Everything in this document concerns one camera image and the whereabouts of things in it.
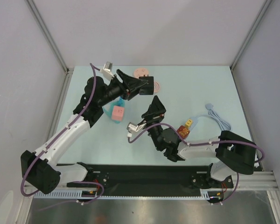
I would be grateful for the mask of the light blue power strip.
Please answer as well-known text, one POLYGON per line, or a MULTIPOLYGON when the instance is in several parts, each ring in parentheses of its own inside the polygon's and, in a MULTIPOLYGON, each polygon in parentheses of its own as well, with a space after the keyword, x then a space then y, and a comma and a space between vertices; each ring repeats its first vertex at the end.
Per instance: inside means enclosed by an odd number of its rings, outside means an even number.
POLYGON ((198 117, 190 117, 188 119, 188 121, 190 121, 190 126, 189 126, 189 130, 192 131, 195 126, 198 124, 198 117))

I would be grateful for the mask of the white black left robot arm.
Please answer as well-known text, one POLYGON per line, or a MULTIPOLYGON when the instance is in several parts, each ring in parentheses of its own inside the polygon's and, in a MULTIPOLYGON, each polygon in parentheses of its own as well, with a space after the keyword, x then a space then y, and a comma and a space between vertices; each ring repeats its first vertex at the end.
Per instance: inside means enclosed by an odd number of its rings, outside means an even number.
POLYGON ((26 182, 44 194, 52 192, 58 185, 79 182, 90 186, 94 175, 83 163, 69 166, 58 166, 57 163, 70 146, 85 132, 90 130, 103 115, 103 106, 117 99, 131 100, 137 95, 152 95, 154 92, 153 77, 135 78, 117 70, 113 75, 109 70, 100 72, 108 78, 93 75, 88 79, 79 104, 63 128, 55 133, 46 143, 34 152, 26 150, 21 155, 23 196, 30 196, 24 191, 26 182))

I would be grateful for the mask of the dark red cube adapter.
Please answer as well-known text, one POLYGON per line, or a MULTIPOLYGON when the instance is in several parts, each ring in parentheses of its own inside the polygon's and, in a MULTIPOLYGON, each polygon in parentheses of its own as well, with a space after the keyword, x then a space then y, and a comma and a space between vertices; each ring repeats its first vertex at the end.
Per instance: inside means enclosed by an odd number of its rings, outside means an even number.
POLYGON ((186 139, 190 133, 190 130, 181 125, 178 129, 177 129, 178 134, 181 136, 182 139, 186 139))

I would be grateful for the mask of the teal triangular power strip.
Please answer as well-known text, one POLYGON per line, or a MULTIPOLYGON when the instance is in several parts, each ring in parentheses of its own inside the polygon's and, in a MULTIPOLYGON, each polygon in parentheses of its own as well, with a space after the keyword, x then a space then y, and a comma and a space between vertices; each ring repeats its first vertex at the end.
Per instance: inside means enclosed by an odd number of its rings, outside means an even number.
POLYGON ((107 106, 104 106, 103 111, 106 114, 106 116, 108 116, 111 119, 111 121, 113 121, 115 124, 119 124, 121 121, 112 119, 112 112, 113 112, 114 106, 117 106, 116 102, 113 102, 113 103, 108 104, 107 106))

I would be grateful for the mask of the pink round power strip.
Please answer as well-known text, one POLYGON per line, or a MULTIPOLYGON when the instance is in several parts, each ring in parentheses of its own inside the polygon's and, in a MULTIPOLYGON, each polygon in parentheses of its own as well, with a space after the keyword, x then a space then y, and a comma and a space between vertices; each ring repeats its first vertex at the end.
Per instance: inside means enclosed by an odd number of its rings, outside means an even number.
POLYGON ((147 68, 136 68, 133 72, 133 75, 134 75, 135 78, 148 77, 149 76, 149 70, 147 68))

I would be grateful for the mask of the yellow plug adapter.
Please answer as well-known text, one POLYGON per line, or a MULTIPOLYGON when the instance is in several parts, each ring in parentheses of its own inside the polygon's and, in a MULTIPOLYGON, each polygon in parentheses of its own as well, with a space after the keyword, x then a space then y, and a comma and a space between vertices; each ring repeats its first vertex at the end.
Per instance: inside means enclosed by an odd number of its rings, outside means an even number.
POLYGON ((186 123, 185 123, 185 127, 187 128, 187 129, 189 129, 191 126, 192 126, 192 124, 193 124, 193 120, 192 119, 188 119, 187 121, 186 121, 186 123))

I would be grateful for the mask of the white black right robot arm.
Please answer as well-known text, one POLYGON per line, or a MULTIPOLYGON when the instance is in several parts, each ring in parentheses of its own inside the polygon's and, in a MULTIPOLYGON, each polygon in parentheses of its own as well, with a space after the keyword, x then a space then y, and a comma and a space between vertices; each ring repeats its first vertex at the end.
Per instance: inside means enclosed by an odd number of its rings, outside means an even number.
POLYGON ((209 173, 206 175, 206 182, 211 187, 217 187, 234 173, 253 174, 255 143, 231 131, 222 131, 218 137, 209 140, 186 142, 174 128, 164 128, 162 120, 165 112, 165 106, 154 96, 148 110, 141 117, 156 150, 163 152, 168 160, 178 162, 196 158, 217 158, 217 162, 210 164, 209 173))

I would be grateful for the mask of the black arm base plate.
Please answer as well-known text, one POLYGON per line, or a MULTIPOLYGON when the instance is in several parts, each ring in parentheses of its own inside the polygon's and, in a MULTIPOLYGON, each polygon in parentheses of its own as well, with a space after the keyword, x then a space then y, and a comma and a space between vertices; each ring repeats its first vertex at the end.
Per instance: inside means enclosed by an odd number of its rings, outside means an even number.
POLYGON ((90 187, 98 182, 105 196, 188 197, 202 189, 226 190, 234 187, 231 175, 222 182, 210 178, 209 166, 136 166, 86 165, 88 174, 82 181, 70 182, 69 188, 90 187))

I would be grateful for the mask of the blue plug adapter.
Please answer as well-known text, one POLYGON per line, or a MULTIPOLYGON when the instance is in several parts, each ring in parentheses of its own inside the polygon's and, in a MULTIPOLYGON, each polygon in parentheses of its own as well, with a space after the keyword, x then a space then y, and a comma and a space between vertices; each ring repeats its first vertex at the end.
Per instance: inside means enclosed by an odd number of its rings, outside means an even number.
POLYGON ((116 103, 116 106, 125 107, 125 100, 122 98, 119 98, 119 100, 116 103))

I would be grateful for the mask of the pink cube adapter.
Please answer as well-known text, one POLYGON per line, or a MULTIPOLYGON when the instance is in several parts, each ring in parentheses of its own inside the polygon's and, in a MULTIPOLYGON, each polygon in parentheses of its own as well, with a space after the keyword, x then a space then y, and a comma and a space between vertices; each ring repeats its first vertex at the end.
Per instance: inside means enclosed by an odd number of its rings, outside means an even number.
POLYGON ((111 119, 114 121, 121 122, 124 116, 125 108, 122 106, 114 106, 112 111, 111 119))

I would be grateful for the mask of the black cube adapter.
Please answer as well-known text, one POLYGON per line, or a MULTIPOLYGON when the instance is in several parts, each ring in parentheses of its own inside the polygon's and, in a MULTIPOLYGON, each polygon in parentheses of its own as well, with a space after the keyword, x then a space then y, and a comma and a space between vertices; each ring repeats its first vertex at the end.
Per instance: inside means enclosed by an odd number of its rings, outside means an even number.
POLYGON ((154 77, 142 76, 139 77, 141 81, 146 81, 146 83, 140 88, 140 95, 153 95, 154 94, 154 77))

